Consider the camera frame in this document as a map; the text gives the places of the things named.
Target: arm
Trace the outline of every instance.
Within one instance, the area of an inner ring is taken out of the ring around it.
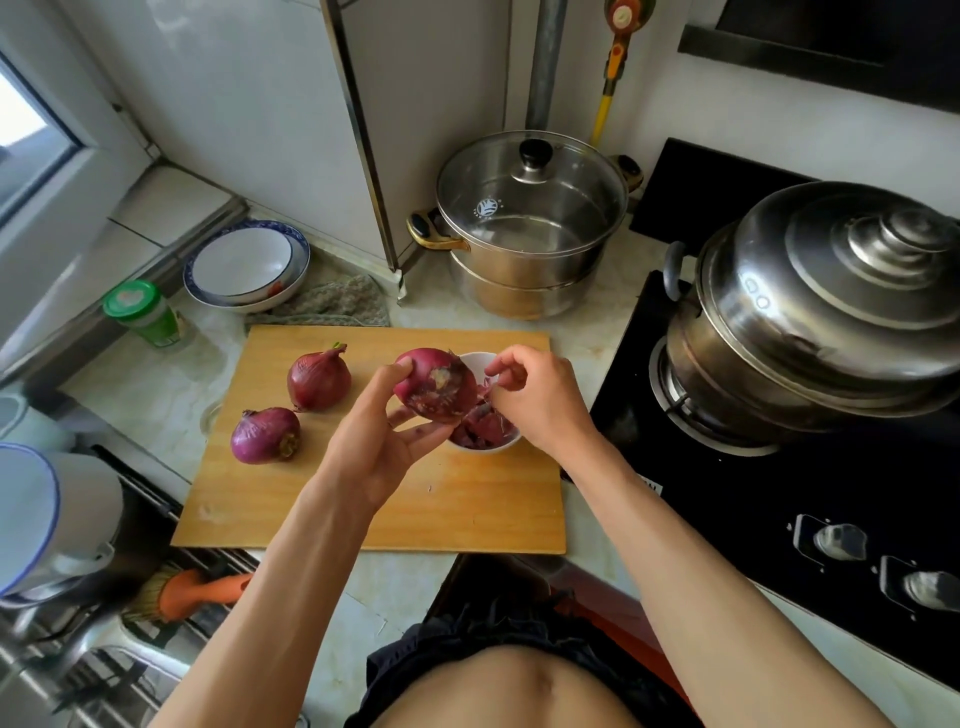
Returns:
[[[743,575],[641,483],[590,420],[570,363],[511,347],[493,405],[570,474],[643,595],[643,609],[711,728],[890,728]]]
[[[297,721],[321,640],[373,514],[407,469],[449,437],[448,425],[393,428],[405,360],[381,367],[343,419],[256,576],[156,715],[154,728],[289,728]]]

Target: hand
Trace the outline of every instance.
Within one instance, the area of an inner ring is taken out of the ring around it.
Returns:
[[[567,359],[516,345],[498,354],[486,374],[499,375],[493,407],[554,460],[560,462],[571,445],[599,436]]]
[[[374,513],[394,493],[410,466],[453,432],[453,425],[440,423],[394,430],[415,417],[406,407],[390,415],[386,411],[394,387],[412,371],[410,359],[376,370],[330,438],[324,462],[317,470],[323,484],[355,492]]]

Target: stove knob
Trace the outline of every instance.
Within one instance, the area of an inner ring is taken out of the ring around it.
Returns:
[[[921,606],[960,612],[960,579],[946,571],[914,571],[903,577],[903,590]]]
[[[852,523],[824,526],[813,535],[813,543],[837,561],[867,559],[867,534]]]

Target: dish towel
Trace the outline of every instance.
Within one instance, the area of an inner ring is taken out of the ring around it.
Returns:
[[[287,303],[248,314],[245,325],[388,327],[390,313],[383,292],[370,276],[320,283],[300,291]]]

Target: person's stomach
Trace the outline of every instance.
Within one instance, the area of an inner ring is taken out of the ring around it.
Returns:
[[[411,685],[374,728],[638,728],[596,677],[531,647],[490,647],[435,667]]]

